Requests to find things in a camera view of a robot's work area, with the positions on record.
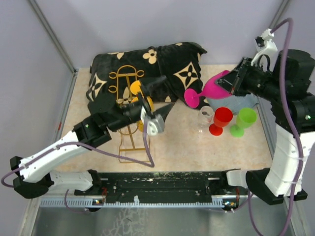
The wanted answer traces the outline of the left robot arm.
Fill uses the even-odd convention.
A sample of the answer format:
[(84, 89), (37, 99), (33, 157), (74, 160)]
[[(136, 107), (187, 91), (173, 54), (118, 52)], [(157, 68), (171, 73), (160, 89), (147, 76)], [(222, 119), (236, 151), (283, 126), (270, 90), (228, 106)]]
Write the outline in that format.
[[(11, 171), (1, 179), (16, 174), (10, 185), (18, 194), (26, 199), (33, 199), (48, 192), (74, 190), (76, 192), (97, 195), (102, 191), (102, 182), (97, 171), (58, 172), (55, 168), (67, 160), (93, 150), (118, 159), (124, 159), (153, 168), (155, 166), (147, 142), (148, 136), (160, 134), (165, 129), (165, 120), (173, 108), (170, 103), (155, 111), (150, 108), (148, 97), (152, 91), (162, 84), (167, 77), (139, 80), (137, 101), (124, 105), (118, 104), (116, 98), (108, 92), (101, 93), (94, 101), (88, 103), (90, 116), (76, 124), (65, 136), (26, 158), (14, 156), (10, 159)], [(142, 139), (148, 162), (98, 149), (111, 140), (111, 133), (133, 123), (143, 123)]]

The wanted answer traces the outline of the green plastic wine glass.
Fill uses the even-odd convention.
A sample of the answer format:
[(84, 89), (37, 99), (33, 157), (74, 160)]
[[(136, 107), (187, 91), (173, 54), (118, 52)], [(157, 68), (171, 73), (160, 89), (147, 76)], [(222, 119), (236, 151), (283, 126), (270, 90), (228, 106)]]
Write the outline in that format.
[(236, 124), (230, 127), (230, 133), (233, 137), (242, 137), (245, 129), (251, 127), (257, 120), (255, 110), (251, 108), (242, 108), (236, 118)]

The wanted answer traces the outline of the pink plastic wine glass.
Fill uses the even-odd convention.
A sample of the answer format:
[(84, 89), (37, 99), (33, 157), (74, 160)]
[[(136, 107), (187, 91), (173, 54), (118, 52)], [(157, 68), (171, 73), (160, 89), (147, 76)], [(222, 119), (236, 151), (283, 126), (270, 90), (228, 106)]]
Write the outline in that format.
[(184, 93), (185, 103), (191, 108), (197, 108), (199, 105), (199, 98), (205, 97), (214, 100), (224, 99), (232, 96), (229, 92), (216, 84), (216, 81), (227, 75), (230, 71), (224, 70), (219, 74), (211, 77), (205, 84), (201, 93), (197, 93), (195, 90), (189, 88)]

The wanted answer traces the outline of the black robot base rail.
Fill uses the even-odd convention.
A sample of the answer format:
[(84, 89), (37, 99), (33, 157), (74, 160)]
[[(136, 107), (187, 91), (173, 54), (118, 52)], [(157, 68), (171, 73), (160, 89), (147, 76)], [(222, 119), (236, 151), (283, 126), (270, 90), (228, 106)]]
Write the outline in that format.
[(89, 190), (76, 196), (103, 195), (108, 203), (210, 203), (217, 195), (246, 195), (243, 187), (228, 186), (224, 171), (97, 173)]

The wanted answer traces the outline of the clear wine glass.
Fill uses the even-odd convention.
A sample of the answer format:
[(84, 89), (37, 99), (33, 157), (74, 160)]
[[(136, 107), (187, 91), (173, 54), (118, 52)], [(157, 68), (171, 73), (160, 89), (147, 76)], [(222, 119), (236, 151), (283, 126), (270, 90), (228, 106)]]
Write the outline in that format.
[(210, 106), (203, 106), (197, 117), (197, 125), (198, 125), (198, 131), (200, 133), (204, 133), (208, 130), (212, 118), (214, 116), (214, 110)]

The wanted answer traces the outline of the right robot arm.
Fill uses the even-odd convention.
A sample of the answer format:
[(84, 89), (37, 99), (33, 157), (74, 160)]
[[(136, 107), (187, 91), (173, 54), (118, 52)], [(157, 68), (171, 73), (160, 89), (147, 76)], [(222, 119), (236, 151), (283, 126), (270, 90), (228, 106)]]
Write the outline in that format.
[(270, 168), (230, 170), (220, 182), (224, 194), (237, 186), (250, 190), (269, 205), (307, 198), (302, 176), (315, 143), (315, 97), (308, 92), (315, 60), (304, 51), (290, 49), (278, 54), (273, 70), (263, 70), (244, 57), (218, 85), (232, 95), (253, 94), (271, 103), (276, 122), (276, 146)]

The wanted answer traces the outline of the red plastic wine glass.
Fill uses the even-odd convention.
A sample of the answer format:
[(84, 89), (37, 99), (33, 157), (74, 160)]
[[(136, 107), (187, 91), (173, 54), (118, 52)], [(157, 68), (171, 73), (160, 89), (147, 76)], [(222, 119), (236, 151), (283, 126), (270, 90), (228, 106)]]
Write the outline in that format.
[(232, 111), (227, 107), (216, 109), (213, 118), (213, 124), (209, 126), (209, 131), (214, 136), (219, 136), (223, 133), (223, 128), (226, 127), (233, 119)]

